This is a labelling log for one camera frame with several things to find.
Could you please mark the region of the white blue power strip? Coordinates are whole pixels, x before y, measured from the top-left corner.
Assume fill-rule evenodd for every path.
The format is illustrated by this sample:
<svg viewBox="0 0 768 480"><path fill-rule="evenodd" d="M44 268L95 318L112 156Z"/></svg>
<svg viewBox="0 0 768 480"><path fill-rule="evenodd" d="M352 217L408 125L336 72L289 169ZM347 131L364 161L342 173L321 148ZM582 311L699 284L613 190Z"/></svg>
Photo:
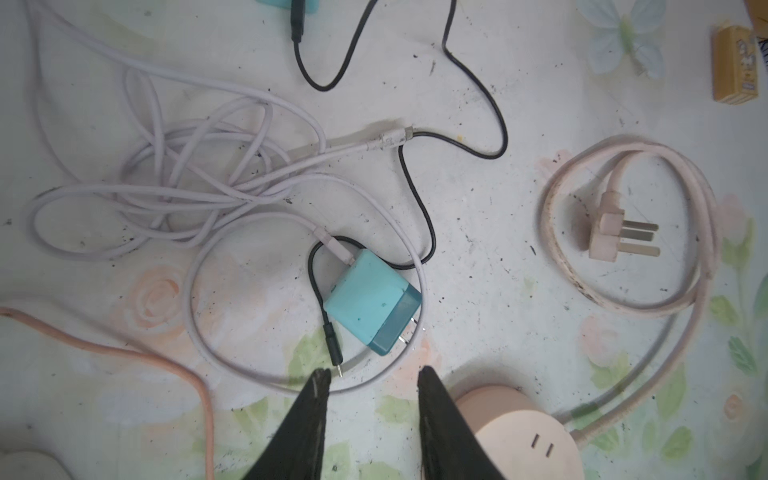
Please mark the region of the white blue power strip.
<svg viewBox="0 0 768 480"><path fill-rule="evenodd" d="M42 452L21 451L1 455L1 480L72 480L54 457Z"/></svg>

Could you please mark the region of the round pink socket hub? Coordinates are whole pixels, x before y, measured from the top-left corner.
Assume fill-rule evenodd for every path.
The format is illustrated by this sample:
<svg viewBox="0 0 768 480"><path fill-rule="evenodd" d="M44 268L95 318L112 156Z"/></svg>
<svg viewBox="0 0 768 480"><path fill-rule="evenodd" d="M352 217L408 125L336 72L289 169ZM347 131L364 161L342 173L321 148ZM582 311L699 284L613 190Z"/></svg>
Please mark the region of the round pink socket hub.
<svg viewBox="0 0 768 480"><path fill-rule="evenodd" d="M526 395L488 385L456 400L490 461L507 479L582 479L583 464L566 427Z"/></svg>

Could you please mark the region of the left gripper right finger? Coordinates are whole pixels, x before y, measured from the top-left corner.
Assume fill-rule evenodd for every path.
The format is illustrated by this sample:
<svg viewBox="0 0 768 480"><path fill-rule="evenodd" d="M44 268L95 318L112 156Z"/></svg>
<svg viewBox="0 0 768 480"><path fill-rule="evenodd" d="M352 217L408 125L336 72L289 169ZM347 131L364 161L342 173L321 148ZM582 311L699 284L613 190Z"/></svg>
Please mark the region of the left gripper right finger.
<svg viewBox="0 0 768 480"><path fill-rule="evenodd" d="M423 478L503 479L431 366L417 387Z"/></svg>

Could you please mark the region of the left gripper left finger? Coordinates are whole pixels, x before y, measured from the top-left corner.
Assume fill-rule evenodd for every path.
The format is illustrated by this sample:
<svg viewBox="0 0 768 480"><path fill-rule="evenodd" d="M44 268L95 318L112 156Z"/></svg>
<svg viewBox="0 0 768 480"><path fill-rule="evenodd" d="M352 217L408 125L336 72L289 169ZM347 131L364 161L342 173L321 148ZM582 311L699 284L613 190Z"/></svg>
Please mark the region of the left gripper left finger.
<svg viewBox="0 0 768 480"><path fill-rule="evenodd" d="M329 369L312 372L245 480L321 478L331 378Z"/></svg>

